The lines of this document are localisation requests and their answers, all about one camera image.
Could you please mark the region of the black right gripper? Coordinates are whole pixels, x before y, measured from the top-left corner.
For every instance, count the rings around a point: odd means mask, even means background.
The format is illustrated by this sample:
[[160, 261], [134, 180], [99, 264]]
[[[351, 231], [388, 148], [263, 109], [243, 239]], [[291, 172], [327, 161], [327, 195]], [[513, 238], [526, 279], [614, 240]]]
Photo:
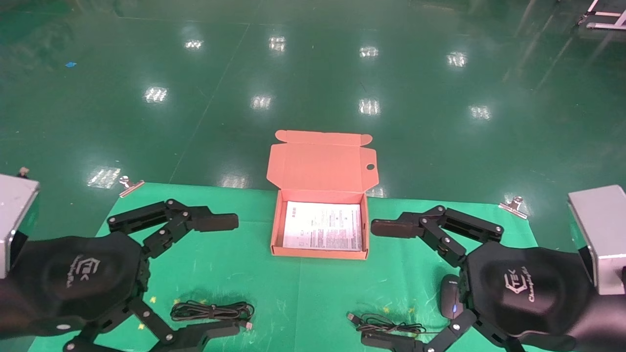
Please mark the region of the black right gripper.
[[464, 310], [424, 343], [363, 330], [366, 346], [392, 352], [446, 352], [471, 327], [507, 352], [605, 352], [599, 295], [577, 254], [484, 243], [461, 266]]

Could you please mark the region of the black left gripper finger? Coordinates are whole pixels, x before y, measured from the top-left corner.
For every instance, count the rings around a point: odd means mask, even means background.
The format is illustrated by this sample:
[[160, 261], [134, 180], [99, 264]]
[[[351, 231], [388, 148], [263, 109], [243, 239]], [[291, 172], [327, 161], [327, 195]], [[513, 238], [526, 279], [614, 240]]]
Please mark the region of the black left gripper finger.
[[207, 206], [187, 206], [175, 199], [152, 203], [114, 216], [108, 221], [110, 232], [132, 233], [159, 226], [144, 239], [142, 255], [156, 259], [186, 234], [219, 232], [239, 227], [237, 214], [214, 214]]

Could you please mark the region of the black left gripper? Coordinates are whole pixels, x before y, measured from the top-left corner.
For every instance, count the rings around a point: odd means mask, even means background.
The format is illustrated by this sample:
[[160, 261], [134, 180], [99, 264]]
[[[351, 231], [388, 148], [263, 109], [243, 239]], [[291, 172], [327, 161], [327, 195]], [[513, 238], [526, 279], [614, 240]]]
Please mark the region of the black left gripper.
[[131, 312], [158, 338], [151, 352], [202, 352], [211, 339], [240, 332], [233, 319], [172, 330], [140, 299], [149, 276], [141, 245], [121, 232], [26, 242], [1, 281], [1, 337], [81, 330], [65, 343], [65, 352], [118, 352], [95, 340]]

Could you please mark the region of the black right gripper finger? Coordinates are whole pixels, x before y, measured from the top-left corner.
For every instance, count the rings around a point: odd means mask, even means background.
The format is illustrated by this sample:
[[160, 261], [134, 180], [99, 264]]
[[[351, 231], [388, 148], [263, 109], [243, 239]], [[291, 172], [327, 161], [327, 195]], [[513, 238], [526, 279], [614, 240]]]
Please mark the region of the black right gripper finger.
[[503, 227], [442, 205], [423, 213], [403, 212], [395, 220], [374, 219], [371, 233], [385, 238], [420, 238], [452, 267], [460, 267], [467, 250], [448, 233], [452, 232], [479, 243], [500, 242]]

